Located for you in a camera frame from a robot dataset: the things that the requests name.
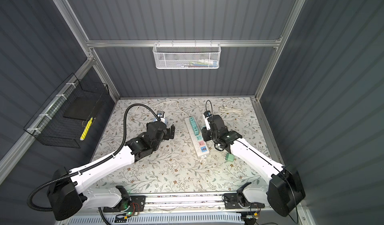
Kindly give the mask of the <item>green plug adapter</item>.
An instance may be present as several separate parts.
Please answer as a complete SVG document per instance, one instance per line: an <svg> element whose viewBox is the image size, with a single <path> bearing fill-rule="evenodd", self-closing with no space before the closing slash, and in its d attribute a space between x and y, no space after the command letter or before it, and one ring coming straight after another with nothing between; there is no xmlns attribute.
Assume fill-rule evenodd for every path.
<svg viewBox="0 0 384 225"><path fill-rule="evenodd" d="M227 153L226 157L225 157L225 160L227 162L233 162L235 160L235 156L233 154Z"/></svg>

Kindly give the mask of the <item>long white power strip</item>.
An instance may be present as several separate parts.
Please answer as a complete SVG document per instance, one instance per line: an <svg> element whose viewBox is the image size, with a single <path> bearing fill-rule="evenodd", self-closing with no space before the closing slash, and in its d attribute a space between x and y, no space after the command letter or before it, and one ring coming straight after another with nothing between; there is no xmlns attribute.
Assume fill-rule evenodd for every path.
<svg viewBox="0 0 384 225"><path fill-rule="evenodd" d="M203 140L202 132L199 128L197 120L195 119L196 124L199 128L199 131L200 131L200 134L197 136L194 135L194 131L193 131L193 128L192 128L191 123L190 123L190 117L185 118L184 121L186 123L187 130L190 134L191 140L193 142L193 147L195 148L195 151L196 151L198 158L206 157L210 153L210 151L209 151L209 148L208 148L206 142Z"/></svg>

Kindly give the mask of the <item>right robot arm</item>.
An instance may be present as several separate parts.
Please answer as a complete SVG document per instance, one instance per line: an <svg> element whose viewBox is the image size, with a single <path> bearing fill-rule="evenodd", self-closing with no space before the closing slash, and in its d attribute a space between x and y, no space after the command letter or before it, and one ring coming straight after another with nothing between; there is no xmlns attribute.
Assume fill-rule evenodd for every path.
<svg viewBox="0 0 384 225"><path fill-rule="evenodd" d="M202 128L203 140L213 141L216 150L227 151L241 159L256 171L266 182L258 187L248 182L237 190L236 202L232 208L251 208L259 204L269 205L282 217L286 217L297 208L306 197L304 186L297 169L284 166L259 152L236 131L229 131L219 115L204 112L205 127Z"/></svg>

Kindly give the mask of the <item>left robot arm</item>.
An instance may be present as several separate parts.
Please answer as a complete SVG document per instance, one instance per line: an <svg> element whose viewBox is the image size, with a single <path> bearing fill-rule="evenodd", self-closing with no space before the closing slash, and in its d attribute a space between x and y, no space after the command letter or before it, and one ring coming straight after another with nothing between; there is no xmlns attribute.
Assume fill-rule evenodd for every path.
<svg viewBox="0 0 384 225"><path fill-rule="evenodd" d="M132 200L123 186L92 189L91 185L118 169L150 156L162 141L172 140L174 136L175 126L167 128L163 122L151 122L147 124L146 132L126 142L119 152L72 169L75 176L49 186L47 196L55 219L63 221L80 210L94 208L131 213L134 210Z"/></svg>

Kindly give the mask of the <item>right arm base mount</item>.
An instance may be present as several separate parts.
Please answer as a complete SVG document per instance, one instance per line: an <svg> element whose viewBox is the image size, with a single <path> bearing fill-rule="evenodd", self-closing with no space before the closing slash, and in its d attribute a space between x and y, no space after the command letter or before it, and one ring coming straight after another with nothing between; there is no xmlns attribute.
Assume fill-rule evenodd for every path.
<svg viewBox="0 0 384 225"><path fill-rule="evenodd" d="M235 209L264 209L265 204L262 203L251 203L243 195L235 193L226 193L222 195L222 200L227 210Z"/></svg>

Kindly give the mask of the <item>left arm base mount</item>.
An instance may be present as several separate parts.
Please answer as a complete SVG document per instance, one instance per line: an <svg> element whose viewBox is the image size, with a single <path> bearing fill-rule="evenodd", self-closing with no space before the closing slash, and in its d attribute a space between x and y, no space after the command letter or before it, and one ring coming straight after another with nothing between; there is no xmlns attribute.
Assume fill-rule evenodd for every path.
<svg viewBox="0 0 384 225"><path fill-rule="evenodd" d="M123 198L115 207L103 208L104 213L139 213L144 210L146 196L130 196L129 199Z"/></svg>

